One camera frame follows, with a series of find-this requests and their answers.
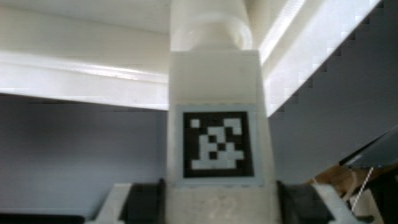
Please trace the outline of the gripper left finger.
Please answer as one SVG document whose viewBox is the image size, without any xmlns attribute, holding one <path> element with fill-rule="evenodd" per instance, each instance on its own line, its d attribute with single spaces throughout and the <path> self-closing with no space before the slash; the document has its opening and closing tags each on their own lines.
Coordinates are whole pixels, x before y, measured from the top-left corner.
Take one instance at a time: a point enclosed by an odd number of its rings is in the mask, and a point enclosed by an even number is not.
<svg viewBox="0 0 398 224">
<path fill-rule="evenodd" d="M 87 224 L 165 224 L 165 181 L 117 183 Z"/>
</svg>

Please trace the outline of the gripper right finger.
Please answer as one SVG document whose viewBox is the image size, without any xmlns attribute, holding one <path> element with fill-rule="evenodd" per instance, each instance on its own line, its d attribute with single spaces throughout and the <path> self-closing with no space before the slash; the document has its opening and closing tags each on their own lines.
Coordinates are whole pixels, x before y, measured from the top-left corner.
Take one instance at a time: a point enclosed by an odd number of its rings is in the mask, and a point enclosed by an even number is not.
<svg viewBox="0 0 398 224">
<path fill-rule="evenodd" d="M 277 182 L 282 224 L 362 224 L 326 184 Z"/>
</svg>

